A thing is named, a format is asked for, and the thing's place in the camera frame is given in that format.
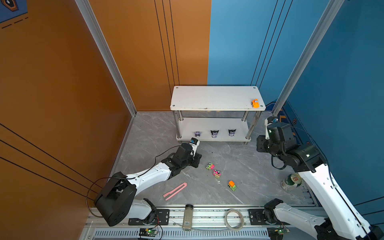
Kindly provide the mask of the orange green toy truck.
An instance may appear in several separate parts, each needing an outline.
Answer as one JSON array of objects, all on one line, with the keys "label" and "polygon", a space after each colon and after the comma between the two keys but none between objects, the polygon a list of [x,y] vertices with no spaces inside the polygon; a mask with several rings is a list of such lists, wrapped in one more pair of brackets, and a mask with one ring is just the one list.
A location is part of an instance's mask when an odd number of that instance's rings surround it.
[{"label": "orange green toy truck", "polygon": [[237,189],[237,186],[234,181],[229,181],[228,186],[232,191],[235,191]]}]

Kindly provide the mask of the orange toy car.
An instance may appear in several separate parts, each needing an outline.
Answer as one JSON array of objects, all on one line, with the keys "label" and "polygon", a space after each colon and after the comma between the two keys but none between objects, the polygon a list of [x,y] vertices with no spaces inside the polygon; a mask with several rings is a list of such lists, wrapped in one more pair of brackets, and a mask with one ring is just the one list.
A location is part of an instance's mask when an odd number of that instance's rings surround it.
[{"label": "orange toy car", "polygon": [[252,107],[255,109],[260,107],[258,99],[252,100]]}]

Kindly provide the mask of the black purple robot toy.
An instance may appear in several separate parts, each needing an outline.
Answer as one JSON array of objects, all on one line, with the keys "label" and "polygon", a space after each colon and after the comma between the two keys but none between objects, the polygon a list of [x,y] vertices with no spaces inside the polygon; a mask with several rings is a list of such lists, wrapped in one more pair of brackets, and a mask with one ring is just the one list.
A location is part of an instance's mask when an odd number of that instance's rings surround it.
[{"label": "black purple robot toy", "polygon": [[230,137],[234,137],[236,134],[236,129],[228,130],[228,132]]}]

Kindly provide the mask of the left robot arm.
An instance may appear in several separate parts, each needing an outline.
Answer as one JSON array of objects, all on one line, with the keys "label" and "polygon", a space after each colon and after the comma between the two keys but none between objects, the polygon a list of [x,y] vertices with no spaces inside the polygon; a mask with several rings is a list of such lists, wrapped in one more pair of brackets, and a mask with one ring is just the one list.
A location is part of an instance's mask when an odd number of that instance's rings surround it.
[{"label": "left robot arm", "polygon": [[94,205],[108,226],[114,227],[125,218],[138,219],[151,224],[157,218],[157,208],[148,199],[136,199],[144,190],[165,182],[178,175],[186,167],[197,168],[201,154],[197,153],[199,141],[192,138],[182,143],[175,153],[171,153],[150,169],[124,175],[121,172],[110,177],[94,200]]}]

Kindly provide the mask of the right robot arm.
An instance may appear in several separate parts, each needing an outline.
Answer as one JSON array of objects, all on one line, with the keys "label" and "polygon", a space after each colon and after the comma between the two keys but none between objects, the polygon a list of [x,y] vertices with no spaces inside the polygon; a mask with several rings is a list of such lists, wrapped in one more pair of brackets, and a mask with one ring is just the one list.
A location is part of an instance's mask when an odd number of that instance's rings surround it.
[{"label": "right robot arm", "polygon": [[298,145],[291,125],[275,117],[265,120],[265,135],[257,138],[257,150],[269,153],[284,166],[293,168],[310,187],[326,218],[297,210],[282,200],[273,199],[264,206],[266,222],[287,223],[316,240],[382,240],[383,230],[371,225],[353,206],[333,177],[329,164],[313,145]]}]

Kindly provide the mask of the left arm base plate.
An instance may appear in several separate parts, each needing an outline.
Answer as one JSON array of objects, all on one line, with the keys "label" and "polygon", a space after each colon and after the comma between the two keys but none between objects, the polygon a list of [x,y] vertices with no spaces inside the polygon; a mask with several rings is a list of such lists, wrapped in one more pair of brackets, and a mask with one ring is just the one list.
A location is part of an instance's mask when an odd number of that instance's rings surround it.
[{"label": "left arm base plate", "polygon": [[154,226],[156,224],[168,225],[170,217],[169,209],[159,209],[156,211],[151,211],[151,213],[144,218],[143,220],[137,218],[130,218],[128,221],[129,226],[141,226],[141,225],[150,225]]}]

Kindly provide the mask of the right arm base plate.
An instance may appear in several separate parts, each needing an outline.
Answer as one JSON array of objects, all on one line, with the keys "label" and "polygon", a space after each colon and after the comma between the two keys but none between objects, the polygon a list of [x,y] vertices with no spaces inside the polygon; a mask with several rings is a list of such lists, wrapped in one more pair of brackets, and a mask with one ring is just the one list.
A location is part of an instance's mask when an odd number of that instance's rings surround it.
[{"label": "right arm base plate", "polygon": [[281,223],[278,220],[268,221],[264,209],[248,209],[248,214],[250,218],[251,225],[282,225],[286,223]]}]

